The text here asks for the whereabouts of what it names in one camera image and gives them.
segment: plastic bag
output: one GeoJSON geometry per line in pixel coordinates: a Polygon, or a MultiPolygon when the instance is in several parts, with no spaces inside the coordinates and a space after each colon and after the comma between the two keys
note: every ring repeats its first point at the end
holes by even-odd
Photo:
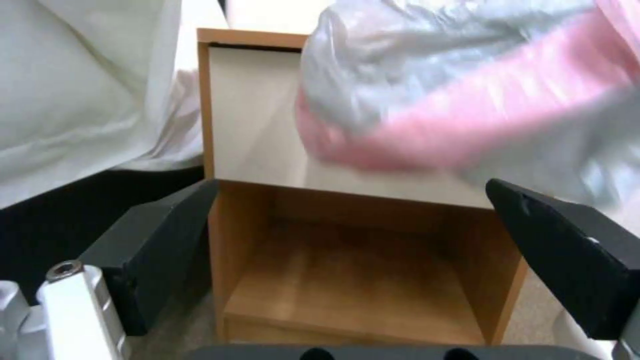
{"type": "Polygon", "coordinates": [[[366,170],[471,167],[509,139],[542,131],[567,113],[633,89],[640,75],[639,6],[622,0],[600,0],[597,8],[584,2],[489,0],[434,10],[414,2],[338,3],[321,16],[303,52],[296,101],[303,144],[320,160],[366,170]],[[478,21],[483,6],[494,19],[478,21]],[[511,12],[513,6],[518,11],[511,12]],[[550,11],[541,12],[544,6],[550,11]],[[447,17],[451,8],[472,15],[447,17]],[[420,42],[419,24],[431,24],[424,19],[438,24],[433,31],[439,37],[430,39],[449,40],[444,53],[468,50],[469,60],[406,51],[429,48],[420,42]],[[452,19],[463,36],[450,37],[443,19],[452,19]],[[473,38],[468,34],[483,32],[465,30],[469,22],[509,31],[473,38]],[[486,45],[509,38],[514,29],[527,36],[504,47],[486,45]],[[484,47],[470,50],[476,45],[484,47]],[[423,86],[416,65],[421,61],[445,75],[435,72],[438,81],[423,86]]]}

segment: white panel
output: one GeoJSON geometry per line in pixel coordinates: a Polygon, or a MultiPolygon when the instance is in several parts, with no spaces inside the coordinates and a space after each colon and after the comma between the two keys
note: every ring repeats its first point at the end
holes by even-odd
{"type": "Polygon", "coordinates": [[[212,48],[218,179],[489,208],[483,191],[446,175],[372,175],[307,156],[294,125],[295,53],[212,48]]]}
{"type": "Polygon", "coordinates": [[[227,0],[229,27],[238,30],[310,34],[318,15],[334,0],[227,0]]]}

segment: metal bolt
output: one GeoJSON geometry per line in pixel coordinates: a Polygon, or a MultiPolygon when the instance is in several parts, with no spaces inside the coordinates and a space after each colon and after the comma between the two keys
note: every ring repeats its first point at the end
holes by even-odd
{"type": "Polygon", "coordinates": [[[46,279],[49,282],[56,282],[67,277],[84,271],[82,263],[78,260],[67,260],[61,263],[55,264],[49,269],[46,275],[46,279]]]}

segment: silver metal part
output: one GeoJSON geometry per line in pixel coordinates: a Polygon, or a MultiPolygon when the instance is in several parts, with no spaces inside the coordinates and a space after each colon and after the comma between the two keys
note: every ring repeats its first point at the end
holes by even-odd
{"type": "Polygon", "coordinates": [[[78,260],[67,260],[55,264],[47,272],[46,279],[49,282],[56,282],[83,271],[83,265],[78,260]]]}
{"type": "Polygon", "coordinates": [[[131,349],[100,268],[52,267],[29,307],[17,284],[0,281],[0,359],[128,359],[131,349]]]}
{"type": "Polygon", "coordinates": [[[29,304],[18,284],[0,281],[0,359],[17,357],[18,331],[27,316],[29,304]]]}

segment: black plastic bracket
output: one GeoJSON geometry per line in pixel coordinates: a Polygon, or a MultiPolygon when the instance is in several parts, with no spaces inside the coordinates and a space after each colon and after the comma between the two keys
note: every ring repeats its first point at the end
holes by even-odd
{"type": "Polygon", "coordinates": [[[640,299],[640,239],[589,206],[500,180],[486,192],[531,268],[584,332],[620,338],[640,299]]]}
{"type": "Polygon", "coordinates": [[[205,180],[134,206],[80,255],[102,269],[127,335],[146,334],[184,280],[217,192],[205,180]]]}

